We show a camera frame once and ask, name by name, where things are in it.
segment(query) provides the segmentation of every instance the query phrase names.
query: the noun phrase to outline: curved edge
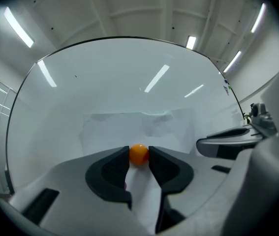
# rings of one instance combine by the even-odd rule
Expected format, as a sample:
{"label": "curved edge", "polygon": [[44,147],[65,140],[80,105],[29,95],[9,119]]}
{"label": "curved edge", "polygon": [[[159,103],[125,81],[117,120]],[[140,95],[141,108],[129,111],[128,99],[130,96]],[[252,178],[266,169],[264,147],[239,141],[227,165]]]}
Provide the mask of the curved edge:
{"label": "curved edge", "polygon": [[10,119],[11,119],[11,115],[12,115],[12,111],[13,111],[13,108],[15,106],[15,103],[16,103],[16,100],[18,98],[18,95],[19,95],[19,92],[23,86],[23,83],[26,81],[28,75],[30,74],[30,72],[32,71],[32,68],[36,65],[36,63],[33,64],[33,66],[31,67],[31,69],[29,70],[29,72],[27,73],[25,79],[22,81],[19,89],[18,89],[18,92],[16,94],[16,97],[15,99],[13,100],[13,103],[12,103],[12,106],[11,106],[11,110],[10,110],[10,115],[9,115],[9,118],[8,118],[8,124],[7,124],[7,131],[6,131],[6,146],[5,146],[5,152],[6,152],[6,165],[7,165],[7,174],[6,174],[6,178],[8,178],[8,182],[11,183],[11,186],[8,185],[8,188],[9,188],[9,192],[11,195],[15,194],[15,190],[13,188],[13,184],[12,184],[12,180],[11,180],[11,176],[10,176],[10,171],[9,171],[9,164],[8,164],[8,153],[7,153],[7,145],[8,145],[8,132],[9,132],[9,125],[10,125]]}
{"label": "curved edge", "polygon": [[[235,135],[230,135],[232,132],[237,132],[237,131],[243,131],[242,133],[235,134]],[[206,138],[207,139],[216,139],[216,138],[229,138],[229,137],[238,137],[238,136],[243,136],[249,132],[248,128],[229,128],[211,135],[208,135]]]}
{"label": "curved edge", "polygon": [[[45,57],[39,59],[37,62],[35,62],[35,63],[33,64],[33,66],[31,67],[31,69],[30,69],[29,72],[27,73],[25,79],[22,81],[22,83],[21,83],[21,85],[20,85],[20,87],[19,87],[19,89],[18,89],[18,92],[17,92],[17,94],[16,94],[16,97],[15,97],[15,99],[14,99],[14,101],[13,101],[11,110],[10,110],[10,116],[9,116],[9,119],[8,119],[8,125],[7,125],[7,131],[6,131],[6,149],[5,149],[5,150],[6,150],[7,176],[9,177],[9,181],[10,181],[11,183],[12,183],[12,181],[11,181],[11,176],[10,176],[10,171],[9,171],[9,166],[8,166],[8,156],[7,156],[7,141],[8,141],[8,131],[9,131],[9,125],[10,125],[10,118],[11,118],[11,115],[12,115],[13,108],[14,108],[14,106],[15,106],[16,99],[18,98],[19,92],[20,92],[20,90],[21,90],[21,88],[22,88],[24,82],[26,81],[28,75],[31,73],[33,67],[34,67],[39,61],[41,61],[41,60],[43,60],[43,59],[45,59],[45,58],[47,58],[47,57],[49,57],[49,56],[51,56],[51,55],[53,55],[53,54],[55,54],[55,53],[58,53],[58,52],[60,52],[60,51],[62,51],[62,50],[65,50],[65,49],[67,49],[67,48],[70,48],[70,47],[73,47],[73,46],[76,46],[76,45],[80,45],[80,44],[84,44],[84,43],[88,43],[88,42],[94,42],[94,41],[105,40],[105,39],[115,39],[115,38],[134,38],[134,39],[145,39],[145,40],[160,41],[160,42],[164,42],[164,43],[167,43],[167,44],[172,44],[172,45],[176,45],[176,46],[185,48],[185,49],[187,49],[187,50],[189,50],[189,51],[198,53],[198,54],[200,54],[201,56],[204,56],[204,57],[206,57],[206,58],[208,58],[208,59],[210,60],[210,58],[207,57],[206,55],[204,55],[204,54],[202,54],[202,53],[200,53],[200,52],[198,52],[198,51],[188,49],[188,48],[186,48],[186,47],[183,46],[183,45],[179,45],[179,44],[176,44],[176,43],[173,43],[173,42],[169,42],[169,41],[165,41],[165,40],[161,40],[161,39],[147,38],[147,37],[138,37],[138,36],[112,36],[112,37],[101,37],[101,38],[89,39],[89,40],[81,41],[81,42],[78,42],[78,43],[75,43],[75,44],[72,44],[72,45],[65,46],[65,47],[60,48],[59,50],[57,50],[57,51],[55,51],[55,52],[53,52],[53,53],[51,53],[51,54],[49,54],[49,55],[47,55],[47,56],[45,56]],[[220,70],[216,67],[215,63],[213,63],[211,60],[210,60],[210,62],[211,62],[211,63],[214,65],[214,67],[220,72]],[[235,95],[234,91],[232,90],[232,88],[231,88],[231,91],[232,91],[234,97],[236,98],[236,101],[238,102],[240,111],[241,111],[241,113],[242,113],[242,118],[244,119],[243,111],[242,111],[242,108],[241,108],[240,103],[239,103],[239,101],[238,101],[238,98],[236,97],[236,95]],[[9,191],[10,191],[10,194],[11,194],[11,195],[13,195],[13,194],[15,193],[15,192],[14,192],[14,189],[13,189],[13,186],[11,186],[11,189],[9,188]]]}

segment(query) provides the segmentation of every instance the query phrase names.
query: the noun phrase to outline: black gripper pad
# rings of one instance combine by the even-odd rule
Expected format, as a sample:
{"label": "black gripper pad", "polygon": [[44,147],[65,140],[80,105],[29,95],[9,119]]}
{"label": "black gripper pad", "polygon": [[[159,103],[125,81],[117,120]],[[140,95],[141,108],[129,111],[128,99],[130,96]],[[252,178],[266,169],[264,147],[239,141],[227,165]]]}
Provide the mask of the black gripper pad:
{"label": "black gripper pad", "polygon": [[131,209],[131,194],[124,190],[129,169],[129,146],[93,163],[86,172],[89,188],[106,201],[127,203]]}
{"label": "black gripper pad", "polygon": [[194,176],[189,164],[153,146],[149,146],[149,168],[164,195],[183,191]]}

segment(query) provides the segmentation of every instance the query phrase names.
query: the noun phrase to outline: orange ball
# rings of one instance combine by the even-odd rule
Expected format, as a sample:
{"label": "orange ball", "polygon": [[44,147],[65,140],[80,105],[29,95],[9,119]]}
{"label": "orange ball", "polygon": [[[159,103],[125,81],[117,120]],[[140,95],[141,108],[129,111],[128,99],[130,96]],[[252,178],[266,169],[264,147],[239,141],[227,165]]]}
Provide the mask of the orange ball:
{"label": "orange ball", "polygon": [[142,144],[135,144],[129,150],[129,159],[132,163],[141,165],[148,161],[149,151]]}

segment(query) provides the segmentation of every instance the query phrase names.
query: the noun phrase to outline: white wall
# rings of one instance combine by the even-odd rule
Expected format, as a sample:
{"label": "white wall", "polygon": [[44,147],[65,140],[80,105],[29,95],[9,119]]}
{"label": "white wall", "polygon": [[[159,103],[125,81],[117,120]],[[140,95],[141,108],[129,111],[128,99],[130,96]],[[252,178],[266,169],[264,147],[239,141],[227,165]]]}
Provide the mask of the white wall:
{"label": "white wall", "polygon": [[0,82],[18,91],[24,77],[0,58]]}
{"label": "white wall", "polygon": [[[274,18],[268,18],[266,23],[263,31],[257,32],[259,35],[228,78],[240,102],[254,95],[279,72],[279,24]],[[260,93],[253,99],[247,99],[250,103],[259,100]],[[244,102],[242,105],[246,112],[247,104]]]}

